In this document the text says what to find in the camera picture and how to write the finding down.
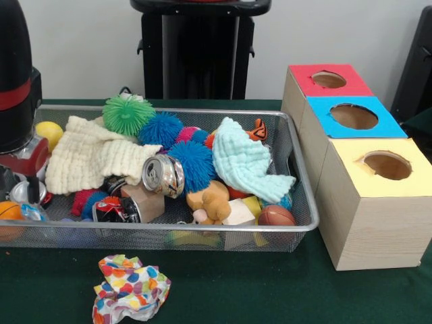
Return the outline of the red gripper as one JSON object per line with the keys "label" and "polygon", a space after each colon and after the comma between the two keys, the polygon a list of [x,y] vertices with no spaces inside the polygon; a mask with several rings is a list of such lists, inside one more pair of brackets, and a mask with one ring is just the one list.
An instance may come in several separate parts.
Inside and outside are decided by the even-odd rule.
{"label": "red gripper", "polygon": [[39,180],[37,172],[45,164],[49,155],[49,141],[35,136],[20,150],[1,154],[0,195],[6,200],[12,187],[11,173],[19,173],[28,177],[28,202],[39,202]]}

